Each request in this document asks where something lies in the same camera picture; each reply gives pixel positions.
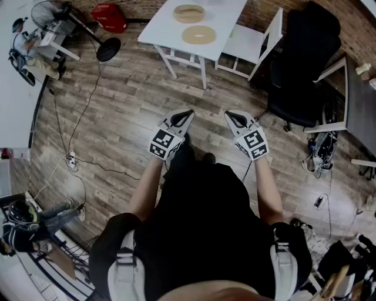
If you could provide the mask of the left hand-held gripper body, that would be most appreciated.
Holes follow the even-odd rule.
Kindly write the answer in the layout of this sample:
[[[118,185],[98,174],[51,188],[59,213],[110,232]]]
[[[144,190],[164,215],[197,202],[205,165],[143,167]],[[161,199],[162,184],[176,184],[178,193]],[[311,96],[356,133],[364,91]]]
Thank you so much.
[[[147,150],[150,154],[165,161],[181,147],[185,141],[186,126],[176,127],[161,121],[154,129]]]

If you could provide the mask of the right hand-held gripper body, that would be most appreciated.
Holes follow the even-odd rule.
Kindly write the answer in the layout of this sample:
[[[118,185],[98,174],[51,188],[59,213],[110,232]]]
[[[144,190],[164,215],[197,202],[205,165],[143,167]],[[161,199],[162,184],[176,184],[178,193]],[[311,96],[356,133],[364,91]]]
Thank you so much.
[[[250,160],[257,160],[269,153],[268,142],[261,126],[244,131],[242,135],[235,138],[235,142]]]

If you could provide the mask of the black charger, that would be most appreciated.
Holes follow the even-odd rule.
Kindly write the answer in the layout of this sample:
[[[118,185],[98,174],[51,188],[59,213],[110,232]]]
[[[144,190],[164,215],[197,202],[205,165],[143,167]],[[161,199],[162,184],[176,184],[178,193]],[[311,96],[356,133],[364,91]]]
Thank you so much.
[[[325,207],[325,204],[328,202],[328,194],[323,193],[321,194],[317,200],[314,202],[314,209],[316,211],[320,211]]]

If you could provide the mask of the dark desk with white frame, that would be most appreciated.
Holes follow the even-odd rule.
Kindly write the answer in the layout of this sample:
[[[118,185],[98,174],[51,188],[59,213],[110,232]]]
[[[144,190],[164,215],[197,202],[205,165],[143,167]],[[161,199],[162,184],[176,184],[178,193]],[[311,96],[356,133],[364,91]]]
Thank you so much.
[[[347,130],[366,148],[367,160],[352,159],[351,163],[365,166],[376,174],[376,90],[356,73],[357,63],[349,55],[325,69],[315,82],[319,82],[337,70],[345,70],[344,119],[341,122],[304,128],[305,133]]]

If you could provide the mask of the black office chair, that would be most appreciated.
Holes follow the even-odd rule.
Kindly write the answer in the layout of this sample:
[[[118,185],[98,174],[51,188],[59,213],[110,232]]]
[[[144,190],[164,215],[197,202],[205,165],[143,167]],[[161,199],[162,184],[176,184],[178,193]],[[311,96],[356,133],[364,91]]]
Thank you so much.
[[[301,11],[287,15],[283,50],[250,82],[268,93],[267,111],[291,124],[313,128],[333,107],[334,96],[315,81],[340,49],[340,23],[328,10],[308,1]]]

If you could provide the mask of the person's right forearm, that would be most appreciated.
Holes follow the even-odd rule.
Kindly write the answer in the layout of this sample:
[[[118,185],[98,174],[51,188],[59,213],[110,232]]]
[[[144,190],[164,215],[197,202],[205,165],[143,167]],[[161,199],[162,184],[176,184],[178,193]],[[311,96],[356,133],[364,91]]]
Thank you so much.
[[[285,222],[283,203],[266,156],[254,161],[260,219],[269,225]]]

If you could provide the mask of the white workbench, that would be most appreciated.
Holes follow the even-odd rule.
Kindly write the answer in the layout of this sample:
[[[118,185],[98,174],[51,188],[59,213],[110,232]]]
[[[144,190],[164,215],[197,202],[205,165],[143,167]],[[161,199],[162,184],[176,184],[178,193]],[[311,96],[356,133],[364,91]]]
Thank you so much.
[[[9,301],[90,301],[88,257],[61,231],[38,252],[0,255],[0,293]]]

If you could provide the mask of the white power strip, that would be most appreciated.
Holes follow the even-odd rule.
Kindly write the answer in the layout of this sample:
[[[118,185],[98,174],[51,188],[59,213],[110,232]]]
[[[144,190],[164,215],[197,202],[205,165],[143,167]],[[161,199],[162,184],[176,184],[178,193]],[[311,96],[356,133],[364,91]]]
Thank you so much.
[[[75,152],[73,150],[70,150],[69,153],[67,154],[66,159],[67,159],[68,167],[70,168],[72,172],[74,172],[77,168]]]

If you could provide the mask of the person's body in black clothing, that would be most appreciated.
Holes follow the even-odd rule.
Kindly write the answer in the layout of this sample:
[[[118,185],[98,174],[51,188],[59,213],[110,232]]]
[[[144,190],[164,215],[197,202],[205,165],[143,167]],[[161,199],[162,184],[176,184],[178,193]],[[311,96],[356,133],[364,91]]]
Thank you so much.
[[[196,160],[189,142],[161,172],[150,216],[143,222],[129,211],[111,217],[89,255],[90,279],[110,301],[157,301],[212,280],[286,301],[311,268],[303,230],[262,221],[231,167]]]

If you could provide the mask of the small white side table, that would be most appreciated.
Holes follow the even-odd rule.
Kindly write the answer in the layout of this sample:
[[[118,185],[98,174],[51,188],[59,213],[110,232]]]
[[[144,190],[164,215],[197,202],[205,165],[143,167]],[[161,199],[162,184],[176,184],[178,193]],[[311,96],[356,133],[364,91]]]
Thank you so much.
[[[37,29],[36,33],[38,33],[36,48],[41,55],[51,60],[61,59],[65,55],[76,61],[80,61],[80,57],[77,54],[63,46],[65,39],[68,37],[67,35],[56,35],[41,29]]]

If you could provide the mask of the black equipment pile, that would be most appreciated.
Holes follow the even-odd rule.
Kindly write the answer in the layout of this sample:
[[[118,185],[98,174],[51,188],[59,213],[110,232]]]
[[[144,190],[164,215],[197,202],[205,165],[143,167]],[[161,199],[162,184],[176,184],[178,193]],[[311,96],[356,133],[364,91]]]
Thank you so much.
[[[350,252],[342,242],[324,255],[318,272],[325,280],[324,301],[376,301],[376,245],[364,235]]]

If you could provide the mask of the black standing fan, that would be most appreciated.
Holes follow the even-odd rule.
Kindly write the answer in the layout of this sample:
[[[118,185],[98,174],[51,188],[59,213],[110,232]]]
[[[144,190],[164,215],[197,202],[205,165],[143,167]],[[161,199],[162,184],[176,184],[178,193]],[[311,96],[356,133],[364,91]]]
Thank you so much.
[[[31,18],[39,29],[56,35],[72,36],[76,31],[83,31],[99,44],[96,58],[100,62],[112,59],[121,46],[118,38],[109,38],[103,42],[98,39],[86,26],[84,14],[68,1],[39,2],[32,7]]]

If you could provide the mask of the person's left forearm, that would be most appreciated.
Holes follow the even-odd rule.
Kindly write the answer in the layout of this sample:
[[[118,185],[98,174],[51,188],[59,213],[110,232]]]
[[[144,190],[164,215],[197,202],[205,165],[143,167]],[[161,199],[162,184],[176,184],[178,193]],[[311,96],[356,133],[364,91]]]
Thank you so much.
[[[156,206],[162,167],[163,160],[155,156],[150,158],[130,200],[129,212],[142,222],[150,216]]]

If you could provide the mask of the white chair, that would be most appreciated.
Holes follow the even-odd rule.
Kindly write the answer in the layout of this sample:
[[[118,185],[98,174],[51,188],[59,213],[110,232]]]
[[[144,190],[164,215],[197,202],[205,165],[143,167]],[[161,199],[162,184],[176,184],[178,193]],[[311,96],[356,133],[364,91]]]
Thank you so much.
[[[245,26],[235,25],[222,50],[224,54],[236,58],[234,65],[232,68],[228,68],[216,61],[214,67],[242,76],[250,81],[258,67],[283,37],[282,27],[283,8],[278,9],[265,33]],[[239,59],[255,64],[251,74],[248,75],[237,70]]]

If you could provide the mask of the equipment bundle on floor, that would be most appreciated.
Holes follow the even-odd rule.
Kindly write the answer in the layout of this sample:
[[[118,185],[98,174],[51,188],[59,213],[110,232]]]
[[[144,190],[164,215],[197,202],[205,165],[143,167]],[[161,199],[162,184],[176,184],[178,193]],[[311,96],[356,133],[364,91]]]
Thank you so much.
[[[319,132],[308,140],[309,156],[302,161],[305,171],[312,173],[317,179],[323,173],[332,170],[333,156],[337,150],[338,132]]]

